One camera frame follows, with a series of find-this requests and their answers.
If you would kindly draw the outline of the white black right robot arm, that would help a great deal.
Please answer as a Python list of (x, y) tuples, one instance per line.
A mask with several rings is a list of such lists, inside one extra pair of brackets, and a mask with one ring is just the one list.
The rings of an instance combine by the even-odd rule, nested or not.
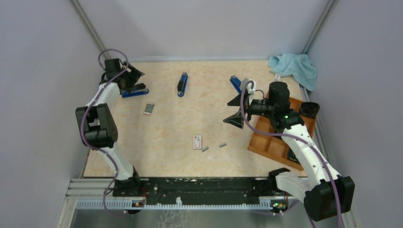
[(304, 204), (309, 218), (321, 221), (336, 216), (342, 223), (342, 214), (351, 209), (355, 183), (332, 167), (312, 140), (303, 118), (291, 108), (290, 92), (284, 82), (269, 84), (268, 97), (255, 99), (254, 80), (241, 83), (241, 93), (227, 103), (239, 111), (223, 120), (240, 129), (247, 125), (254, 132), (277, 136), (294, 153), (307, 179), (288, 170), (275, 170), (269, 176), (268, 191), (274, 196), (287, 192)]

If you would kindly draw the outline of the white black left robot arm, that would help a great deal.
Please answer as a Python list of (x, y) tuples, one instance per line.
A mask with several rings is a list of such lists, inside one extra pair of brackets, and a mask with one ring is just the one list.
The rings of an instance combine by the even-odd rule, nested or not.
[(135, 197), (142, 192), (142, 183), (118, 145), (118, 128), (110, 109), (118, 98), (147, 94), (149, 90), (138, 82), (144, 73), (127, 61), (113, 58), (105, 60), (104, 64), (96, 95), (75, 110), (77, 124), (83, 144), (99, 152), (114, 171), (114, 190), (124, 190)]

